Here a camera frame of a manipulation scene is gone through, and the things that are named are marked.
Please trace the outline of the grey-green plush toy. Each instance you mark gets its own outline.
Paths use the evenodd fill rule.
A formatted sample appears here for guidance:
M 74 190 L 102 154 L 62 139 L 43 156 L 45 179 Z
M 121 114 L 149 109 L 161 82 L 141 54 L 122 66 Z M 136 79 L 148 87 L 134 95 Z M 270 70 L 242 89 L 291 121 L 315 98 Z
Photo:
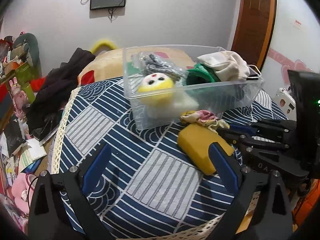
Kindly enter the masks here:
M 10 59 L 26 60 L 29 66 L 37 67 L 39 63 L 39 46 L 35 35 L 25 33 L 16 38 L 12 45 Z

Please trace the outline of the white sock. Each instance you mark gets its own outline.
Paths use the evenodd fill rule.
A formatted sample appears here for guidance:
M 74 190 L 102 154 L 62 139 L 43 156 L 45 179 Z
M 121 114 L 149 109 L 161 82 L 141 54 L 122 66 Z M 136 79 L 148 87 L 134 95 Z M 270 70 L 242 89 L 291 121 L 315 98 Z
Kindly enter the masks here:
M 247 62 L 234 51 L 204 54 L 197 59 L 211 68 L 221 81 L 245 81 L 250 76 Z

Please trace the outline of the grey knitted item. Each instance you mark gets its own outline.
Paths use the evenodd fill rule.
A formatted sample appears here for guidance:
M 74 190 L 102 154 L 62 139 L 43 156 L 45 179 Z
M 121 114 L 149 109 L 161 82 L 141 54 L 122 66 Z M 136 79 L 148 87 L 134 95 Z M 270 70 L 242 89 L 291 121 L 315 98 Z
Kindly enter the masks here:
M 178 67 L 170 60 L 165 60 L 155 53 L 139 52 L 131 56 L 133 66 L 143 76 L 154 73 L 162 73 L 170 77 L 174 82 L 187 78 L 187 71 Z

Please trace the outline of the white foam block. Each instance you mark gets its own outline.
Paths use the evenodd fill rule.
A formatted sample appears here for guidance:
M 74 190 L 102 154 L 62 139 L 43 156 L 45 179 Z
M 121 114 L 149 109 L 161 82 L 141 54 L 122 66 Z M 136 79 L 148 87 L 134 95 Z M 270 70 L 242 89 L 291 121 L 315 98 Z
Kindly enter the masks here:
M 148 106 L 147 114 L 155 119 L 173 119 L 178 118 L 184 112 L 195 111 L 198 108 L 198 102 L 186 92 L 174 92 L 170 99 L 160 101 L 155 106 Z

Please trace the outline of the green cardboard box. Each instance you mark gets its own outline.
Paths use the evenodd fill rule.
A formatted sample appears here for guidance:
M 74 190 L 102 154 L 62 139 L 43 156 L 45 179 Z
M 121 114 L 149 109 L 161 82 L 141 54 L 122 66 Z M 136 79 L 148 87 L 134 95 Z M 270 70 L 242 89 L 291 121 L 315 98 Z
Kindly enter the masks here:
M 15 70 L 15 76 L 19 85 L 22 86 L 31 80 L 38 79 L 39 72 L 36 67 L 31 67 L 28 62 L 25 62 Z

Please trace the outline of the yellow sponge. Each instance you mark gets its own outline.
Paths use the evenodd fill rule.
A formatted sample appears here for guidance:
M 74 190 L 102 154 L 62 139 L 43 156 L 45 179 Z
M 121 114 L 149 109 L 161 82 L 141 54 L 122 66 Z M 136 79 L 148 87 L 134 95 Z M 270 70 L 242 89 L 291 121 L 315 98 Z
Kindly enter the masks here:
M 234 148 L 221 136 L 198 124 L 189 124 L 182 129 L 177 139 L 177 144 L 182 151 L 207 176 L 216 172 L 208 154 L 209 146 L 214 142 L 218 142 L 227 155 L 233 154 Z

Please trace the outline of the clear plastic storage box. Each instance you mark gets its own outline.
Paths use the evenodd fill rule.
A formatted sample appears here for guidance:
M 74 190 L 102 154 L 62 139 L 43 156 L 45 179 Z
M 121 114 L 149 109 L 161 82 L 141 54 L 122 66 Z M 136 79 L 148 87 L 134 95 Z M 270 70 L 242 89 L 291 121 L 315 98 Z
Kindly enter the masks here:
M 139 130 L 168 125 L 187 111 L 216 114 L 249 106 L 264 84 L 254 66 L 221 47 L 125 48 L 123 72 Z

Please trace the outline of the pink rabbit doll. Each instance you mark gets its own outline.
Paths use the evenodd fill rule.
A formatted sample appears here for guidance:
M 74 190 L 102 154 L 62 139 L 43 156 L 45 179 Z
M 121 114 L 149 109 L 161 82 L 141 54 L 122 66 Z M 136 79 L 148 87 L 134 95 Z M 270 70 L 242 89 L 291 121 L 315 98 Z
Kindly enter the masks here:
M 17 82 L 17 78 L 14 77 L 9 81 L 9 85 L 11 88 L 11 95 L 14 99 L 15 105 L 17 107 L 22 107 L 24 104 L 28 102 L 28 98 L 26 93 L 21 89 L 21 86 Z

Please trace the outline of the black clothes pile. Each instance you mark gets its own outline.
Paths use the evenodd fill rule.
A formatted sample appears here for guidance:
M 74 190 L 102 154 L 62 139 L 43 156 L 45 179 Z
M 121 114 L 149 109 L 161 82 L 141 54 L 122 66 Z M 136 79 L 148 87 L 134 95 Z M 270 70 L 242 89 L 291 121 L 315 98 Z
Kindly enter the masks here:
M 68 62 L 49 72 L 26 113 L 30 134 L 43 128 L 48 116 L 58 113 L 62 104 L 68 101 L 71 91 L 78 86 L 78 75 L 94 59 L 95 55 L 90 51 L 77 48 Z

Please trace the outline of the green knitted cloth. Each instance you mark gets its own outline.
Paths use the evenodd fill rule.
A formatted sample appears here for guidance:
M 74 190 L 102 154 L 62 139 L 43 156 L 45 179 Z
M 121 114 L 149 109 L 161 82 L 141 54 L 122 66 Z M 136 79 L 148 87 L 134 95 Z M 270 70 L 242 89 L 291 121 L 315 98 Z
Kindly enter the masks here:
M 217 77 L 212 68 L 205 66 L 204 64 L 197 63 L 193 68 L 187 70 L 187 78 L 185 84 L 199 85 L 204 83 L 216 83 L 221 80 Z

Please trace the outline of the pink heart decoration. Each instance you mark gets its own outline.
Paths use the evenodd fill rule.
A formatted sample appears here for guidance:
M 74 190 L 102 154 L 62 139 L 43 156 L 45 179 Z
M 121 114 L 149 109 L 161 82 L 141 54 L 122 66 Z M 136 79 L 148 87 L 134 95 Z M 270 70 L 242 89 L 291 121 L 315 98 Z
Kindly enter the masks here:
M 284 81 L 285 85 L 289 85 L 289 75 L 288 71 L 293 70 L 293 71 L 303 71 L 303 72 L 313 72 L 312 69 L 307 68 L 305 63 L 301 60 L 296 60 L 295 62 L 287 62 L 287 64 L 282 65 L 281 67 L 281 75 Z

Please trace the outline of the floral fabric scrunchie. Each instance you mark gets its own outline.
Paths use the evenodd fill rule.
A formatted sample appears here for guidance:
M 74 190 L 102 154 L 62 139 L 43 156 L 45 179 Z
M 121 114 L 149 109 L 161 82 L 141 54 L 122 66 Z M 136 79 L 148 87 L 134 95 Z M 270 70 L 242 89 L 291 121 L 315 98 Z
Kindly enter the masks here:
M 218 128 L 230 129 L 230 124 L 208 110 L 187 111 L 180 115 L 180 121 L 185 124 L 198 124 L 214 133 Z

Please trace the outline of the pink plush toy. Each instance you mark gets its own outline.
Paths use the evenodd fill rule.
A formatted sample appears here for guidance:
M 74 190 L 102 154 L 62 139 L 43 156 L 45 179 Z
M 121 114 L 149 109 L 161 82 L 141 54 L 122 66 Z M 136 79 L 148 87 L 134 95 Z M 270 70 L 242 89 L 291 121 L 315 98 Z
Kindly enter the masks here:
M 21 172 L 14 180 L 11 188 L 15 205 L 27 215 L 29 214 L 29 204 L 31 204 L 37 182 L 35 178 L 36 176 L 32 173 Z

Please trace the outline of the yellow plush chick toy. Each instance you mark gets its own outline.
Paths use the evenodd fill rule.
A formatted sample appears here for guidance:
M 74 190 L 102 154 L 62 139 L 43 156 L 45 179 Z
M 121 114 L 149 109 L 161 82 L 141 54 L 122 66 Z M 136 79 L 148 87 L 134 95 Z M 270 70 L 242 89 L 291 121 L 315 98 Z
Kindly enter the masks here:
M 138 93 L 155 92 L 162 89 L 174 88 L 174 81 L 163 73 L 152 73 L 144 77 L 137 90 Z M 167 104 L 172 99 L 172 93 L 157 94 L 141 98 L 145 105 L 158 106 Z

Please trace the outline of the white sticker-covered appliance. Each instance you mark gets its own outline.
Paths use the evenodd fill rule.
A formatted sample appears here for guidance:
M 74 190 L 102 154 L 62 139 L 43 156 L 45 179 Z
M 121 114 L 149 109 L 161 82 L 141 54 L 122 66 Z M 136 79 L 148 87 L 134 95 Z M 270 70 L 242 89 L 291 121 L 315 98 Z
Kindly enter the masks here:
M 289 120 L 296 121 L 296 102 L 286 88 L 279 88 L 273 100 Z

